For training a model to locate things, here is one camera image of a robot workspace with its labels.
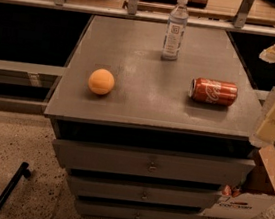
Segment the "red coke can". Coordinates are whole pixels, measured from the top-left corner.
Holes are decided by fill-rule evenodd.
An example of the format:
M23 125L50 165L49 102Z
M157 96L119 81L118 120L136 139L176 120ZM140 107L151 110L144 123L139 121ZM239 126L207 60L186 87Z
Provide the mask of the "red coke can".
M230 106L236 101L237 93L234 83L199 77L191 82L189 98L199 103Z

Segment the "white cardboard box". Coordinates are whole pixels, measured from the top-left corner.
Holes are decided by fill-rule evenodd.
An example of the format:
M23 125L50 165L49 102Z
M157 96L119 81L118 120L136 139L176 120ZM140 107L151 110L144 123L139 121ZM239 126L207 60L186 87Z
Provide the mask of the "white cardboard box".
M275 204L275 146L261 148L256 166L244 183L226 186L221 197L203 216L222 219L253 219Z

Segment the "top grey drawer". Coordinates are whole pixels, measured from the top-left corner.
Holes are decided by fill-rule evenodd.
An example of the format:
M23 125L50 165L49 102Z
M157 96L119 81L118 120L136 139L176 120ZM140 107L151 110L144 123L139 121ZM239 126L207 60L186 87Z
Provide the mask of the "top grey drawer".
M56 139L52 142L61 167L87 171L238 185L254 168L249 159L196 155L111 144Z

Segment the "grey drawer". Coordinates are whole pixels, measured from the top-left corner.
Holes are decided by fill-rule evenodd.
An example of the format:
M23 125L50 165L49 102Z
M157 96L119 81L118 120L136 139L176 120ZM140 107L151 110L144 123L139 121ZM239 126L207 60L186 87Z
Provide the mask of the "grey drawer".
M56 139L52 142L61 167L87 171L238 185L254 168L249 159L196 155L111 144Z
M110 181L87 177L67 177L73 194L93 198L109 198L131 202L210 208L220 195L201 189L178 188L171 185L140 184L125 181Z
M75 200L74 206L76 211L84 216L92 215L115 219L202 219L200 215L177 213L176 211L94 203L78 199Z

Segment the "clear plastic water bottle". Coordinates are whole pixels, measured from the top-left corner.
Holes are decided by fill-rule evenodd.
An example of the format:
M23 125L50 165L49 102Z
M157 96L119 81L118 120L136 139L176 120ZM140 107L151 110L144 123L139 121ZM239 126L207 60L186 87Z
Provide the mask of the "clear plastic water bottle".
M163 42L162 59L176 60L188 21L188 0L177 0L177 5L169 14L168 27Z

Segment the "grey drawer cabinet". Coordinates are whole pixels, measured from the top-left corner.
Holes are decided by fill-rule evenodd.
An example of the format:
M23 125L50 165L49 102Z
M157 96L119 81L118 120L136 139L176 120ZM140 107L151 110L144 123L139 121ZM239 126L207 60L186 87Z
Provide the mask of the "grey drawer cabinet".
M219 30L188 28L179 57L164 61L164 35L164 25L159 23L95 16L45 111L53 125L54 140L254 162L249 137L261 107L230 38ZM112 91L105 95L94 94L88 87L89 76L101 68L115 81ZM190 85L199 77L236 84L234 103L222 106L193 101L189 98ZM66 177L171 185L216 192L220 197L223 187L232 186L72 168L65 171ZM75 200L86 202L205 217L202 213L206 208L73 195Z

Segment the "orange ball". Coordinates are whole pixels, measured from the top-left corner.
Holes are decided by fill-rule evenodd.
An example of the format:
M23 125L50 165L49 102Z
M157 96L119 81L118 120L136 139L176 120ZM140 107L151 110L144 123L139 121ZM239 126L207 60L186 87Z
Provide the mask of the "orange ball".
M114 76L105 69L93 71L88 79L88 87L94 94L105 95L112 91L115 85Z

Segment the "middle grey drawer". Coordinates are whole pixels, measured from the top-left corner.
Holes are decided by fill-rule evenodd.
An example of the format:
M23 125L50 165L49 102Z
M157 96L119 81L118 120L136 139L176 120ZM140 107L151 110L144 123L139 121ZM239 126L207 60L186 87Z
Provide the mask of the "middle grey drawer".
M110 181L87 177L67 177L73 194L93 198L109 198L131 202L210 208L220 195L201 189L178 188L171 185L140 184L125 181Z

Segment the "bottom grey drawer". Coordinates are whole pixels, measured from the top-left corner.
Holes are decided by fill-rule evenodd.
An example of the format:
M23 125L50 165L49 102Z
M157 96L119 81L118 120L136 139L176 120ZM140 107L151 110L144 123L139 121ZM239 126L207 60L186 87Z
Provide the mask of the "bottom grey drawer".
M202 219L200 215L177 213L176 211L94 203L78 199L75 200L74 206L76 211L84 216L92 215L115 219Z

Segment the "black metal stand leg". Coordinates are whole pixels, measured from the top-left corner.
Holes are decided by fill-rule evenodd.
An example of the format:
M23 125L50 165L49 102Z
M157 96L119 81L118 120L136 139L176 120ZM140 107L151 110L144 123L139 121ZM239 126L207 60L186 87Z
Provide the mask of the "black metal stand leg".
M27 162L21 163L18 170L15 172L14 176L9 181L8 185L5 187L4 191L0 195L0 210L4 206L10 194L13 192L14 188L19 183L19 180L24 177L26 179L31 177L31 172L29 170L29 164Z

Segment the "grey metal shelf rail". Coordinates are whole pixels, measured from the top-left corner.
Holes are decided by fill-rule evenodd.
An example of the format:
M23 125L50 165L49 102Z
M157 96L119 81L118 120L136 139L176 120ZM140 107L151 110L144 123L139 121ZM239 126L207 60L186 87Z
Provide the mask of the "grey metal shelf rail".
M159 14L159 13L144 12L144 11L138 11L135 14L129 14L129 12L125 9L114 9L114 8L98 7L98 6L91 6L91 5L68 3L68 2L65 2L62 5L56 5L53 2L53 0L0 0L0 3L37 7L37 8L44 8L44 9L75 11L75 12L89 13L90 15L98 15L98 16L113 17L113 18L120 17L120 18L136 19L136 20L151 21L151 22L158 22L158 23L165 23L168 20L167 14ZM232 23L205 20L202 18L200 19L189 18L187 21L187 24L190 27L196 27L196 28L204 27L204 28L212 28L212 29L275 37L275 28L273 27L245 24L241 28L235 28L235 26Z

